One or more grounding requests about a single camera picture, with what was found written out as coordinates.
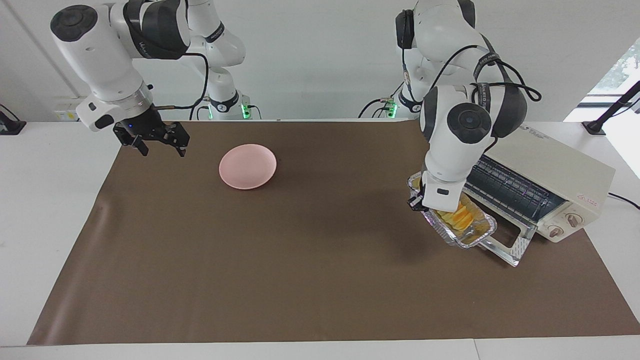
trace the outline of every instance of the white table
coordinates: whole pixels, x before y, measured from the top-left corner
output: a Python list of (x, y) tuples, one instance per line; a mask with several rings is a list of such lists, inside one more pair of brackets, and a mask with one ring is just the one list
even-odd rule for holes
[[(616, 169), (612, 192), (640, 202), (640, 179), (580, 124), (529, 123)], [(119, 144), (78, 123), (32, 123), (0, 137), (0, 359), (637, 359), (640, 336), (440, 341), (23, 347), (84, 226)], [(587, 226), (636, 318), (640, 213), (608, 199)]]

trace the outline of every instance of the black cable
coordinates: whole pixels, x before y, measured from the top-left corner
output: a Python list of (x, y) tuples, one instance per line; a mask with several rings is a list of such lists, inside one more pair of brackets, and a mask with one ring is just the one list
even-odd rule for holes
[(6, 111), (9, 111), (9, 114), (13, 115), (13, 117), (15, 117), (16, 121), (20, 121), (20, 118), (18, 118), (18, 116), (16, 116), (16, 114), (13, 113), (13, 111), (9, 110), (9, 108), (7, 108), (5, 105), (0, 104), (0, 106), (5, 109)]
[(378, 114), (378, 117), (377, 117), (377, 119), (379, 119), (382, 116), (382, 114), (384, 114), (385, 110), (389, 110), (389, 108), (383, 106), (380, 109), (377, 109), (376, 111), (373, 112), (372, 118), (376, 117), (376, 114), (378, 113), (378, 111), (380, 111), (380, 114)]
[[(474, 91), (471, 92), (471, 101), (472, 102), (476, 102), (476, 94), (478, 93), (478, 84), (477, 83), (472, 83), (471, 85), (475, 86), (476, 88), (474, 89)], [(538, 102), (542, 100), (542, 94), (537, 91), (536, 89), (532, 88), (531, 86), (528, 85), (523, 85), (523, 84), (518, 84), (518, 83), (488, 83), (487, 84), (489, 87), (491, 86), (513, 86), (516, 88), (521, 88), (521, 89), (525, 89), (525, 91), (527, 92), (527, 96), (529, 96), (529, 98), (531, 99), (531, 101), (533, 102)]]
[(622, 200), (622, 201), (625, 201), (625, 202), (628, 202), (629, 204), (633, 205), (633, 207), (635, 207), (636, 209), (640, 210), (640, 205), (638, 205), (635, 202), (627, 199), (626, 197), (622, 197), (622, 196), (616, 195), (614, 193), (609, 193), (609, 196), (615, 197), (616, 199), (619, 199), (619, 200)]
[(135, 26), (129, 26), (129, 29), (135, 31), (135, 33), (140, 37), (145, 39), (146, 42), (152, 44), (153, 46), (162, 49), (163, 51), (166, 51), (167, 53), (172, 53), (176, 56), (178, 56), (179, 58), (181, 56), (199, 56), (201, 58), (204, 59), (204, 63), (205, 63), (205, 76), (204, 76), (204, 89), (202, 90), (202, 95), (200, 96), (200, 98), (193, 103), (193, 105), (191, 106), (176, 106), (176, 105), (166, 105), (166, 106), (155, 106), (155, 108), (157, 110), (188, 110), (191, 109), (191, 113), (189, 114), (189, 120), (193, 120), (193, 111), (196, 108), (196, 106), (198, 106), (203, 100), (205, 95), (207, 94), (207, 84), (209, 82), (209, 60), (207, 59), (206, 56), (204, 56), (203, 54), (200, 53), (179, 53), (177, 51), (173, 51), (173, 50), (169, 50), (169, 49), (165, 49), (164, 47), (160, 46), (159, 44), (155, 43), (153, 40), (145, 37), (140, 30), (136, 29)]
[(638, 100), (634, 101), (633, 104), (631, 104), (628, 108), (622, 110), (621, 112), (615, 114), (615, 115), (611, 115), (611, 117), (616, 117), (618, 115), (622, 115), (624, 113), (626, 113), (627, 111), (629, 111), (629, 109), (633, 108), (638, 102), (640, 102), (640, 97), (638, 98)]
[[(499, 60), (498, 63), (500, 65), (504, 66), (505, 68), (513, 71), (514, 74), (516, 74), (516, 76), (518, 77), (518, 80), (520, 80), (520, 84), (522, 84), (522, 86), (524, 86), (523, 89), (525, 90), (525, 92), (527, 93), (527, 95), (529, 96), (531, 101), (538, 102), (538, 101), (542, 100), (542, 94), (539, 93), (537, 90), (527, 86), (525, 84), (525, 82), (524, 82), (524, 78), (522, 77), (522, 75), (520, 75), (519, 71), (516, 70), (516, 68), (514, 68), (513, 66), (509, 65), (508, 63), (506, 63), (506, 62), (504, 62), (502, 60)], [(534, 94), (536, 94), (538, 96), (538, 100), (534, 100), (534, 97), (531, 95), (531, 92), (533, 92)]]
[(438, 76), (436, 76), (436, 79), (433, 81), (433, 84), (431, 85), (431, 88), (429, 89), (429, 91), (431, 91), (436, 86), (436, 84), (438, 83), (438, 80), (440, 80), (440, 77), (442, 76), (442, 73), (447, 68), (447, 66), (449, 66), (449, 64), (453, 61), (453, 59), (456, 58), (456, 56), (458, 56), (463, 51), (466, 51), (466, 50), (469, 50), (469, 49), (473, 49), (473, 48), (478, 48), (478, 47), (480, 47), (480, 46), (479, 45), (467, 45), (467, 46), (461, 48), (460, 50), (456, 51), (453, 55), (451, 55), (451, 57), (447, 60), (447, 62), (444, 63), (444, 66), (442, 67), (442, 69), (440, 69), (440, 72), (438, 73)]
[(517, 88), (524, 89), (531, 101), (538, 102), (542, 100), (542, 94), (531, 86), (525, 84), (516, 84), (516, 83), (488, 83), (488, 86), (513, 86)]
[(360, 114), (358, 115), (358, 119), (362, 118), (362, 114), (364, 114), (365, 111), (367, 111), (367, 109), (369, 107), (371, 107), (371, 105), (375, 104), (376, 102), (384, 102), (383, 99), (375, 99), (373, 101), (371, 101), (369, 104), (367, 104), (364, 109), (362, 109), (362, 111), (360, 112)]
[(491, 148), (492, 148), (492, 147), (494, 147), (494, 146), (495, 146), (495, 144), (497, 144), (497, 143), (498, 143), (498, 137), (496, 136), (496, 137), (494, 137), (494, 138), (493, 138), (493, 143), (492, 143), (491, 145), (489, 145), (489, 147), (487, 147), (487, 148), (484, 150), (484, 152), (487, 152), (487, 151), (491, 150)]
[(208, 106), (201, 106), (198, 108), (198, 111), (196, 111), (196, 119), (198, 119), (198, 121), (200, 121), (200, 110), (202, 109), (209, 109)]
[(207, 94), (207, 84), (209, 83), (209, 60), (207, 57), (200, 53), (184, 53), (184, 56), (199, 56), (204, 59), (204, 63), (206, 66), (205, 76), (204, 76), (204, 87), (202, 88), (202, 95), (196, 102), (191, 106), (176, 106), (176, 105), (166, 105), (166, 106), (156, 106), (159, 110), (191, 110), (189, 114), (189, 120), (193, 120), (193, 111), (195, 108), (200, 105), (200, 103), (204, 100), (205, 95)]
[(262, 112), (260, 111), (260, 108), (257, 107), (256, 105), (249, 105), (249, 109), (253, 109), (253, 108), (258, 109), (258, 115), (260, 115), (260, 120), (262, 120)]
[(404, 74), (404, 82), (406, 83), (406, 88), (407, 88), (407, 90), (409, 90), (409, 96), (411, 96), (411, 100), (413, 100), (413, 102), (417, 102), (415, 100), (415, 97), (413, 96), (413, 90), (411, 89), (411, 77), (409, 76), (409, 70), (406, 69), (406, 61), (404, 60), (404, 50), (405, 50), (405, 48), (404, 48), (404, 36), (406, 34), (406, 25), (408, 23), (409, 22), (405, 20), (405, 22), (404, 22), (404, 31), (402, 33), (402, 70), (403, 70), (403, 74)]
[(393, 94), (391, 94), (391, 96), (389, 97), (394, 97), (396, 96), (396, 94), (398, 93), (398, 90), (400, 90), (402, 88), (402, 86), (404, 85), (404, 81), (402, 83), (400, 83), (400, 85), (398, 86), (398, 88), (394, 91)]

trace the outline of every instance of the toaster oven knob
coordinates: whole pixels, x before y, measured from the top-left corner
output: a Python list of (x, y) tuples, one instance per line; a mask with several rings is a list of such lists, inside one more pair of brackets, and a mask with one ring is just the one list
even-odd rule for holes
[(560, 235), (564, 234), (564, 230), (562, 230), (561, 227), (558, 226), (550, 226), (549, 227), (549, 237), (550, 238), (556, 238)]
[(571, 227), (578, 227), (584, 220), (578, 214), (567, 214), (566, 221), (571, 225)]

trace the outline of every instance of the window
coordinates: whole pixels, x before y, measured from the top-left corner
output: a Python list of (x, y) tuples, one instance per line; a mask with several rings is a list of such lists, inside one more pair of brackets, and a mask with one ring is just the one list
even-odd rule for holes
[(613, 65), (588, 97), (621, 96), (640, 81), (640, 39)]

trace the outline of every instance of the yellow food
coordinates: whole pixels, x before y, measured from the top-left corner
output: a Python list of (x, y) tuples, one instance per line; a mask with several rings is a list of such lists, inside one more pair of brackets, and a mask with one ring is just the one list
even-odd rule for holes
[(446, 211), (437, 211), (437, 213), (452, 229), (458, 231), (466, 230), (474, 221), (473, 214), (471, 214), (462, 202), (458, 204), (458, 209), (454, 213), (448, 213)]

